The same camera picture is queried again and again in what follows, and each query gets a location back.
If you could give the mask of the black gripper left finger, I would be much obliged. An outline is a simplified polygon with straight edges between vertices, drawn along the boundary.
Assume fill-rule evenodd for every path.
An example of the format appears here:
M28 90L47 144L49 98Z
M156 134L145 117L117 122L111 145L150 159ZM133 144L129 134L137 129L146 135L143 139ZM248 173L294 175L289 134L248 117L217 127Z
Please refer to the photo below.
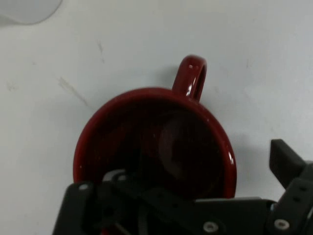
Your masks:
M148 187L120 172L100 184L82 181L66 189L55 235L195 235L195 207L169 191Z

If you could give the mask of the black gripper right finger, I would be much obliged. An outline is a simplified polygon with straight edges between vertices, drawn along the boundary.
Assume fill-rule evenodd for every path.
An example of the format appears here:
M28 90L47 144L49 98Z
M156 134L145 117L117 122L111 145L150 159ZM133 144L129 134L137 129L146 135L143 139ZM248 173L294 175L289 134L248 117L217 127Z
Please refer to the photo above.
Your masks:
M266 230L270 235L313 233L313 164L304 161L283 140L271 140L269 168L285 189L273 206Z

